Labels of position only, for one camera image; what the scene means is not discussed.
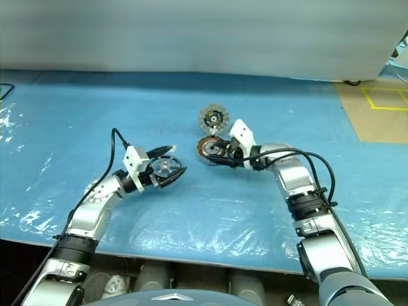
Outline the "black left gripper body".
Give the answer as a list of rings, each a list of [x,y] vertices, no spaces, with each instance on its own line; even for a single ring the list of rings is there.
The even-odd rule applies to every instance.
[[[159,159],[155,158],[151,159],[146,169],[139,174],[139,179],[143,187],[160,187],[161,174]]]

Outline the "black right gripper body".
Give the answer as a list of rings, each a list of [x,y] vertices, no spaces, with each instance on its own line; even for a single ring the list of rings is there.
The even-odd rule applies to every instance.
[[[247,159],[250,157],[251,149],[251,139],[232,137],[227,145],[227,165],[232,168],[252,168],[251,162]]]

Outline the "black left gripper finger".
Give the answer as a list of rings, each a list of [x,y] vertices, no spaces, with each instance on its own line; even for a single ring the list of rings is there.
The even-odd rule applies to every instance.
[[[172,183],[174,183],[184,172],[187,170],[187,167],[182,167],[171,172],[167,177],[159,177],[158,183],[160,188],[164,188]]]
[[[171,149],[172,149],[171,145],[165,145],[165,146],[162,146],[162,147],[154,148],[154,149],[147,152],[147,156],[148,156],[149,159],[157,159],[157,158],[165,155]]]

